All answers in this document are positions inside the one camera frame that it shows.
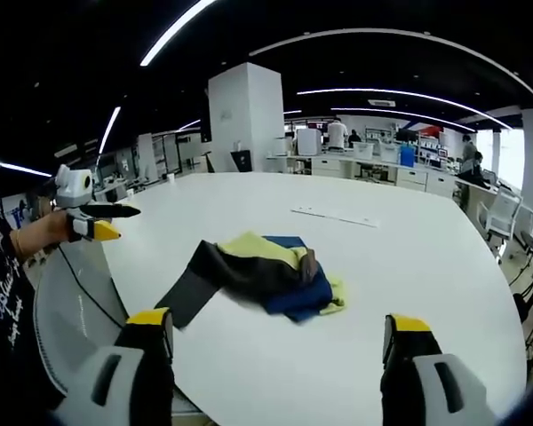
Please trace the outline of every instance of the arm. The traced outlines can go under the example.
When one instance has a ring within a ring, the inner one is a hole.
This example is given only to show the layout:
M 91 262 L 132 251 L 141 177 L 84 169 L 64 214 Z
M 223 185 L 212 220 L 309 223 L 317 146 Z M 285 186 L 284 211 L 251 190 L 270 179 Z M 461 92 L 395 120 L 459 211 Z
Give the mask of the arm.
M 68 240 L 67 213 L 54 211 L 30 225 L 12 230 L 10 240 L 16 257 L 23 262 L 50 244 Z

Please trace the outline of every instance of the black ceiling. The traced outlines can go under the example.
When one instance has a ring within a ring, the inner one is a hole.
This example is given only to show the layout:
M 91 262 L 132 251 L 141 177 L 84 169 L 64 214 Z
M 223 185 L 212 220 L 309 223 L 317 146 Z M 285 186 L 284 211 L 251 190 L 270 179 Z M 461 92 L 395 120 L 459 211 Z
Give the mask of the black ceiling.
M 491 0 L 218 0 L 149 67 L 140 67 L 160 34 L 194 3 L 0 2 L 0 160 L 54 171 L 53 153 L 69 143 L 101 139 L 115 106 L 123 109 L 106 151 L 132 144 L 142 132 L 177 129 L 205 116 L 208 79 L 246 60 L 280 72 L 286 109 L 304 114 L 393 99 L 400 110 L 446 120 L 470 115 L 408 97 L 296 95 L 337 87 L 415 91 L 480 110 L 533 107 L 533 95 L 495 67 L 412 37 L 333 35 L 248 56 L 305 32 L 426 31 L 492 58 L 533 88 L 533 2 L 507 7 Z M 509 122 L 517 125 L 517 117 Z

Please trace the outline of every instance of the blue container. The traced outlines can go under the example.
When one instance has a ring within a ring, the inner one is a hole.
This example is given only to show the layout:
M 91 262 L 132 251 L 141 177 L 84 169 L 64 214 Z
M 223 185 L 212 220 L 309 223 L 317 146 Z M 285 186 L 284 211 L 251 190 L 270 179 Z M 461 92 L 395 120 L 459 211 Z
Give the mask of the blue container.
M 399 163 L 402 166 L 415 167 L 415 152 L 417 150 L 414 146 L 401 146 L 401 159 Z

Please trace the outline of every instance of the window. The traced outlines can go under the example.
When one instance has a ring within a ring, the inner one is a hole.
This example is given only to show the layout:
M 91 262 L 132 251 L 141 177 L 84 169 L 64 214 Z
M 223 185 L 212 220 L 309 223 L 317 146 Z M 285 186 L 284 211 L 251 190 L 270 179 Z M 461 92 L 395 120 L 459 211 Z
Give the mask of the window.
M 523 187 L 525 165 L 525 139 L 523 130 L 501 130 L 499 177 L 517 189 Z
M 492 130 L 479 130 L 478 134 L 476 135 L 476 147 L 483 155 L 481 167 L 486 170 L 492 170 L 492 160 L 494 155 L 494 132 Z

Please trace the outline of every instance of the white robot part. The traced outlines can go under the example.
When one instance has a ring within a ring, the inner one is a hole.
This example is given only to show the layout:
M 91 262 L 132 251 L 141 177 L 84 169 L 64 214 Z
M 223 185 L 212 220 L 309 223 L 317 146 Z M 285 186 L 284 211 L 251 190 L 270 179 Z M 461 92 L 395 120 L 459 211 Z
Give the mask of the white robot part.
M 58 187 L 55 195 L 57 207 L 72 209 L 92 200 L 92 173 L 90 170 L 71 170 L 62 164 L 55 177 Z

